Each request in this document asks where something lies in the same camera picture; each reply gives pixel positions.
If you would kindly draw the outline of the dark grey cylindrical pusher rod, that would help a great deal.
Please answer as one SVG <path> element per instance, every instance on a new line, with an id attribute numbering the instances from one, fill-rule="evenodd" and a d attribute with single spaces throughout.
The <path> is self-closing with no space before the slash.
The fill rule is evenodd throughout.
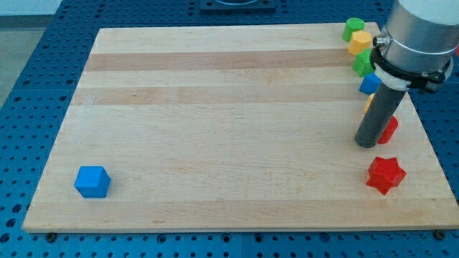
<path id="1" fill-rule="evenodd" d="M 359 146 L 373 148 L 377 144 L 405 93 L 381 83 L 354 136 Z"/>

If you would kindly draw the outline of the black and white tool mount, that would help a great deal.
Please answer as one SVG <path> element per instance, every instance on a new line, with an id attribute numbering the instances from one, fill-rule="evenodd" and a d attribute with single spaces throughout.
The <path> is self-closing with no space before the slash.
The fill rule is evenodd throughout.
<path id="1" fill-rule="evenodd" d="M 445 84 L 453 71 L 453 58 L 435 72 L 409 72 L 395 67 L 383 58 L 379 48 L 373 48 L 370 54 L 370 62 L 374 68 L 374 74 L 383 84 L 392 90 L 408 91 L 419 89 L 428 93 L 435 93 Z"/>

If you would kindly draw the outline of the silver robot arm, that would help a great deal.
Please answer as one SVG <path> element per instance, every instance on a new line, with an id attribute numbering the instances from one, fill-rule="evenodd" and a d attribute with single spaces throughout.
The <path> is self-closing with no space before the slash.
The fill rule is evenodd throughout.
<path id="1" fill-rule="evenodd" d="M 381 80 L 354 140 L 374 147 L 406 91 L 438 91 L 453 72 L 458 47 L 458 3 L 396 0 L 369 57 Z"/>

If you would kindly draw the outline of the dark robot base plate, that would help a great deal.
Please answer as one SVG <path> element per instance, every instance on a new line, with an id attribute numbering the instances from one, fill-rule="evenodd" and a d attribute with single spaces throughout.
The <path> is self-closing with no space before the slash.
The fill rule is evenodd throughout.
<path id="1" fill-rule="evenodd" d="M 198 0 L 201 12 L 274 11 L 277 0 Z"/>

